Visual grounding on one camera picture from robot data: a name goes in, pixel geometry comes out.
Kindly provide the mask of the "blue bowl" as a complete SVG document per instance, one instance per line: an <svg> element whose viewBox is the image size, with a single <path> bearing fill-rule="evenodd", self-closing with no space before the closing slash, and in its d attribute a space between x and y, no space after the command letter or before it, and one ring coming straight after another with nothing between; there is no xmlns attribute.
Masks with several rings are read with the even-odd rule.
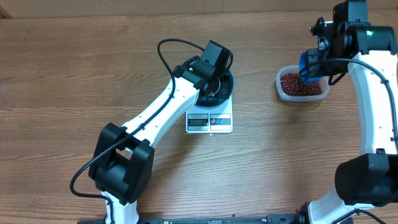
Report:
<svg viewBox="0 0 398 224"><path fill-rule="evenodd" d="M232 76L233 77L233 74L232 74L231 71L228 71L223 76ZM197 100L195 106L197 106L199 108L203 108L203 109L209 110L210 108L219 107L222 104L223 103L199 103L198 100Z"/></svg>

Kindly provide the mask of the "blue plastic scoop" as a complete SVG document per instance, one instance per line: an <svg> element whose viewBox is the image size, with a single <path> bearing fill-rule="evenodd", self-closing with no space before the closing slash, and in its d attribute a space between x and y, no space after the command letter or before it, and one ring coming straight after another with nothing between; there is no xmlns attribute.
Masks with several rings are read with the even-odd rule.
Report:
<svg viewBox="0 0 398 224"><path fill-rule="evenodd" d="M319 81L321 79L321 77L309 77L308 76L308 70L304 70L304 68L307 66L308 66L308 51L304 51L301 54L300 60L299 60L299 72L300 72L301 81L304 84Z"/></svg>

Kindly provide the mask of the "red beans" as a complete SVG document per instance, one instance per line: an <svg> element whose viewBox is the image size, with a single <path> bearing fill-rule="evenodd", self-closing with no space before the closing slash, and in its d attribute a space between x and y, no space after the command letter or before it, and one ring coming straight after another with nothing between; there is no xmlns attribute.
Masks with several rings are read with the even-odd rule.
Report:
<svg viewBox="0 0 398 224"><path fill-rule="evenodd" d="M322 94L320 82L304 84L298 73L284 73L280 76L282 91L289 96L315 96Z"/></svg>

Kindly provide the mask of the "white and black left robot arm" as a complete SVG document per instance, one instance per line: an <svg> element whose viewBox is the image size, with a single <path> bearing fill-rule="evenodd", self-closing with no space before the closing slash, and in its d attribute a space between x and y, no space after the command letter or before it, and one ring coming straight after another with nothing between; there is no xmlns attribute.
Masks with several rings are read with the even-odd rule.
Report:
<svg viewBox="0 0 398 224"><path fill-rule="evenodd" d="M139 221L137 201L150 181L155 147L181 115L188 134L232 132L233 53L212 40L201 51L169 70L166 89L143 112L100 132L88 175L106 203L102 223Z"/></svg>

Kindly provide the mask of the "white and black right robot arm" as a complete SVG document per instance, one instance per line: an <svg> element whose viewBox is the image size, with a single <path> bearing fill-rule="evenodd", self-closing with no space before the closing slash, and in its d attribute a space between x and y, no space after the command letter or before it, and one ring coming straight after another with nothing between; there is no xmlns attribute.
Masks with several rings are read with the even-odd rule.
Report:
<svg viewBox="0 0 398 224"><path fill-rule="evenodd" d="M366 1L344 1L330 22L310 28L318 46L304 52L299 73L308 83L343 76L353 81L361 123L359 156L340 164L335 186L304 204L296 223L343 223L358 213L397 202L397 39L392 27L373 26Z"/></svg>

